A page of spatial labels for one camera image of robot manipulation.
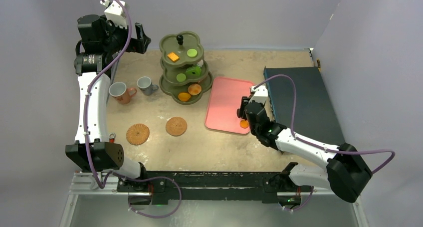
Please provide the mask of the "round orange cookie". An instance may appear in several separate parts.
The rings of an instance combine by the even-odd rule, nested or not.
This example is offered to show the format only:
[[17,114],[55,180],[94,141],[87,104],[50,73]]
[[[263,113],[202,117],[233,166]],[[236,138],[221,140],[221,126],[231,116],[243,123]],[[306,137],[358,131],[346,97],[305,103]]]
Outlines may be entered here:
[[249,123],[248,123],[248,121],[246,121],[246,120],[240,120],[239,125],[240,125],[240,127],[241,127],[241,128],[243,128],[243,129],[247,129],[247,128],[249,127]]

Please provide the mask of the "pink serving tray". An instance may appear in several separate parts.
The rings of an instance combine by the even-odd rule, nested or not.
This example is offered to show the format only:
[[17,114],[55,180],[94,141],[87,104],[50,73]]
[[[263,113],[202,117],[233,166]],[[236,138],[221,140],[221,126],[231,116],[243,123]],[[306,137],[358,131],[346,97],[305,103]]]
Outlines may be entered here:
[[241,120],[237,117],[241,98],[250,95],[251,81],[216,77],[210,92],[204,124],[208,129],[235,134],[246,135],[249,128],[240,126]]

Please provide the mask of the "yellow square cracker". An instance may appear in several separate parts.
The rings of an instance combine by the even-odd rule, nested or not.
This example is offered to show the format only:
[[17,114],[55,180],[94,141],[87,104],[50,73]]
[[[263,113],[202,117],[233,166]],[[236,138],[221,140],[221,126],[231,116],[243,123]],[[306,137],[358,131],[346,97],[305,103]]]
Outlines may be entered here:
[[174,52],[170,52],[169,54],[167,54],[167,58],[172,62],[177,62],[178,60],[180,60],[180,57]]

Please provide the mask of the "grey mug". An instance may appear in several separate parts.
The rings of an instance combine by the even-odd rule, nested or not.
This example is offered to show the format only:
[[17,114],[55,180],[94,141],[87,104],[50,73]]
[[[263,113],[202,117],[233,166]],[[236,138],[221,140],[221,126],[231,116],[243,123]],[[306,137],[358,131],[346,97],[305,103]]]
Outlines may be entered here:
[[152,95],[159,89],[158,85],[153,84],[151,78],[147,76],[140,77],[137,80],[137,86],[141,90],[141,92],[146,96]]

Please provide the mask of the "green macaron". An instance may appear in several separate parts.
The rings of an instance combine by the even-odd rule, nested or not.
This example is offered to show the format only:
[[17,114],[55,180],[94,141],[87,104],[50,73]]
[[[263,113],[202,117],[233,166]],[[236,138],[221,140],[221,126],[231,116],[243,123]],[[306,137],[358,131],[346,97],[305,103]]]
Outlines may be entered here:
[[187,79],[187,76],[184,73],[179,73],[176,75],[176,80],[179,83],[186,81],[186,79]]
[[198,55],[198,51],[194,48],[191,48],[187,50],[186,54],[189,58],[195,58]]

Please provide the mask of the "orange mug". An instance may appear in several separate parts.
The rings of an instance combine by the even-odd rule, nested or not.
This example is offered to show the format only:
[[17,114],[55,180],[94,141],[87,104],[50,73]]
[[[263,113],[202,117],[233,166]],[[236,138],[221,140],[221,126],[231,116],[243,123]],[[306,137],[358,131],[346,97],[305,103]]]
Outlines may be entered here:
[[124,82],[115,82],[109,87],[109,94],[119,104],[126,105],[137,94],[136,88],[128,88]]

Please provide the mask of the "green three-tier stand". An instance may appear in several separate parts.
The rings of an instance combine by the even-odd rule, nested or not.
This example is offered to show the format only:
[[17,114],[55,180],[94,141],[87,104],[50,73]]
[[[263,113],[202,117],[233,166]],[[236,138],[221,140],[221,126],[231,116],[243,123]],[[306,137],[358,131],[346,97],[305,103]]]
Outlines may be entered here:
[[[159,43],[161,52],[160,65],[163,70],[160,77],[159,86],[162,92],[171,96],[173,100],[182,105],[190,105],[198,102],[202,95],[209,91],[213,84],[213,75],[209,70],[209,65],[204,59],[205,50],[201,44],[200,37],[192,31],[182,31],[176,34],[168,34],[164,36]],[[194,48],[198,51],[195,58],[189,58],[186,54],[188,49]],[[172,62],[167,58],[167,54],[174,52],[180,57],[177,62]],[[184,73],[188,67],[199,65],[202,67],[201,76],[196,78],[187,77],[184,82],[177,82],[176,75]],[[199,95],[191,96],[188,102],[181,102],[178,94],[181,92],[188,93],[188,87],[197,83],[202,87]]]

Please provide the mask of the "paw print bun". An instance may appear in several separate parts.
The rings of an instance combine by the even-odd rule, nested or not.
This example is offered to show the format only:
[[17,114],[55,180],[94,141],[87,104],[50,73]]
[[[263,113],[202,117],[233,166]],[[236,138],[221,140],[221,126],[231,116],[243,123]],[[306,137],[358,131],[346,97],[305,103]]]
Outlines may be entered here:
[[197,83],[191,84],[188,87],[188,93],[191,96],[199,95],[201,92],[202,92],[202,87],[199,84],[197,84]]

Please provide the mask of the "yellow egg tart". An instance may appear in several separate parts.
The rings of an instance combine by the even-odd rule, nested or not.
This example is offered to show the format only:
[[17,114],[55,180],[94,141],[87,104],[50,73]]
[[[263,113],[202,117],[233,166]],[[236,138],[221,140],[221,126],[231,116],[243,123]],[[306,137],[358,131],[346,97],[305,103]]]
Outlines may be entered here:
[[181,102],[188,102],[191,99],[191,95],[187,92],[181,92],[178,94],[178,99]]

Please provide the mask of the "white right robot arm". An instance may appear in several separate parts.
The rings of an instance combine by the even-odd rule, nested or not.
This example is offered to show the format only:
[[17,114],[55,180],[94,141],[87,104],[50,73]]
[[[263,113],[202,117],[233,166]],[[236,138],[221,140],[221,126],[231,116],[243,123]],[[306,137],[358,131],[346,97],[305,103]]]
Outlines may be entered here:
[[302,185],[319,186],[353,203],[373,176],[354,146],[325,144],[296,134],[287,126],[271,121],[264,105],[251,98],[243,96],[236,113],[248,122],[251,134],[262,145],[301,156],[318,166],[308,169],[296,165],[281,175],[280,184],[285,190]]

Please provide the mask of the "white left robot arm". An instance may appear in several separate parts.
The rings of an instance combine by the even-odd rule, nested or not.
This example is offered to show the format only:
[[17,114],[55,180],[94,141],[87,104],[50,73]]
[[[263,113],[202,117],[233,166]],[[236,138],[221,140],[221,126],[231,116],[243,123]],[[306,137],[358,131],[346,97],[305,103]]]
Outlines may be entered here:
[[113,68],[124,52],[146,52],[150,38],[136,23],[136,38],[126,14],[90,14],[77,20],[81,39],[75,47],[75,73],[80,90],[80,111],[73,144],[66,145],[65,154],[83,171],[111,171],[129,179],[129,185],[144,191],[149,178],[143,175],[141,163],[125,157],[123,147],[109,142],[106,109]]

